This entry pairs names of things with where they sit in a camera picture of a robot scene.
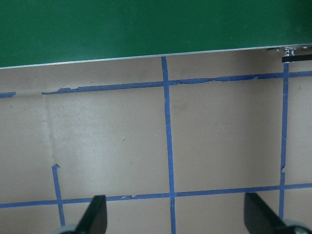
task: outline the tiled floor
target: tiled floor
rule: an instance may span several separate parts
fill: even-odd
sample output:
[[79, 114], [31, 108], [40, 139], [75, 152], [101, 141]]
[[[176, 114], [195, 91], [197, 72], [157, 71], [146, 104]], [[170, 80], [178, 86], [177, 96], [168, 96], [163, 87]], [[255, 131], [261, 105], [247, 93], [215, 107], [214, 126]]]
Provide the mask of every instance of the tiled floor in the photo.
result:
[[[50, 234], [59, 213], [77, 223], [98, 194], [108, 196], [108, 234], [247, 233], [248, 191], [312, 228], [312, 63], [290, 64], [287, 92], [281, 56], [250, 50], [0, 70], [0, 97], [16, 92], [0, 98], [0, 233]], [[100, 91], [76, 90], [83, 86]], [[78, 93], [41, 94], [62, 88]]]

